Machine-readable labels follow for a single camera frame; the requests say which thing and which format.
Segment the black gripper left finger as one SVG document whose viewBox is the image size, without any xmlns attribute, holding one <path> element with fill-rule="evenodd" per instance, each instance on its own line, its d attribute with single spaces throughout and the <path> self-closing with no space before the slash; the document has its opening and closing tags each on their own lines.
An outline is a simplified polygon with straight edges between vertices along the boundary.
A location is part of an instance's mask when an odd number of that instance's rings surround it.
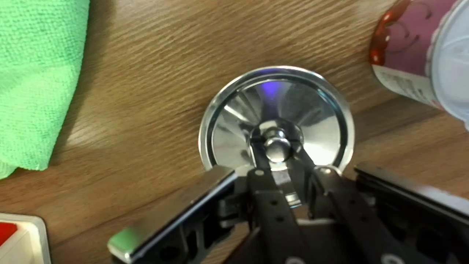
<svg viewBox="0 0 469 264">
<path fill-rule="evenodd" d="M 107 242 L 110 254 L 123 264 L 135 264 L 157 242 L 232 186 L 236 179 L 238 174 L 233 168 L 216 166 L 113 234 Z"/>
</svg>

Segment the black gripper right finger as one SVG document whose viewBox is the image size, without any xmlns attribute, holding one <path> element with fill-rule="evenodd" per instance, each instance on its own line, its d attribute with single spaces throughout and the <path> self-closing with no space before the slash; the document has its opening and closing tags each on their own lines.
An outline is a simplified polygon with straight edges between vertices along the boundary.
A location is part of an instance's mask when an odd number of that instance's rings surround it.
<svg viewBox="0 0 469 264">
<path fill-rule="evenodd" d="M 469 201 L 377 166 L 357 167 L 398 237 L 417 249 L 469 249 Z"/>
</svg>

